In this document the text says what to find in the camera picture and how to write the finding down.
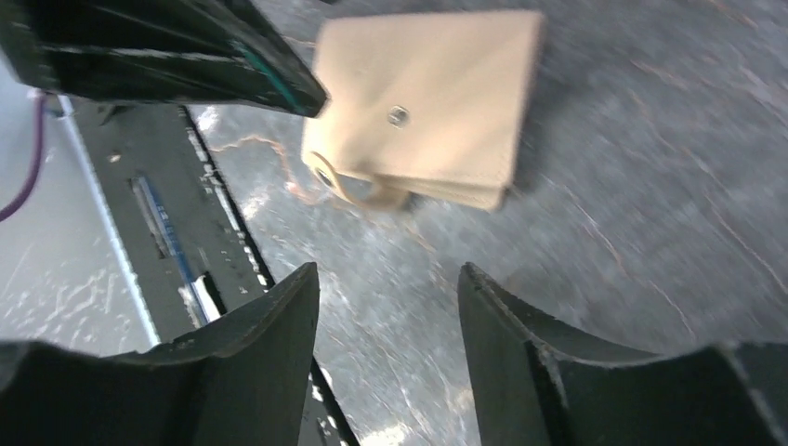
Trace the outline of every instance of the leather wallet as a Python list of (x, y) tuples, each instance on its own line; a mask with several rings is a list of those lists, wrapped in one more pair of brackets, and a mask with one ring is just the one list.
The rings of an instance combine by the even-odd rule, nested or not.
[[(313, 72), (329, 100), (304, 125), (302, 161), (361, 208), (393, 210), (411, 192), (499, 207), (544, 27), (523, 10), (327, 21)], [(340, 176), (373, 190), (355, 197)]]

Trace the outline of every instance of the tan leather pouch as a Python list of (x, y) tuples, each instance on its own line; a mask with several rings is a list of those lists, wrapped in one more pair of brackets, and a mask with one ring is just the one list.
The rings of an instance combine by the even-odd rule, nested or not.
[[(329, 20), (313, 71), (329, 102), (302, 160), (343, 200), (392, 210), (411, 192), (497, 208), (513, 181), (544, 29), (532, 11)], [(340, 175), (368, 180), (364, 199)]]

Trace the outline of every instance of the purple cable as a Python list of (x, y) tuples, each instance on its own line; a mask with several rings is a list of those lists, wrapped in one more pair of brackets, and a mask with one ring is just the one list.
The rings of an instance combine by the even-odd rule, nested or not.
[(33, 130), (33, 132), (35, 132), (35, 140), (33, 143), (33, 162), (30, 165), (30, 171), (28, 171), (27, 178), (25, 178), (25, 182), (22, 185), (20, 193), (18, 193), (17, 196), (11, 200), (11, 203), (0, 209), (0, 222), (3, 222), (16, 214), (16, 212), (20, 210), (25, 202), (27, 202), (27, 199), (30, 198), (31, 193), (33, 193), (35, 182), (38, 180), (38, 176), (41, 173), (41, 164), (44, 161), (45, 104), (46, 94), (38, 93), (35, 99), (35, 123)]

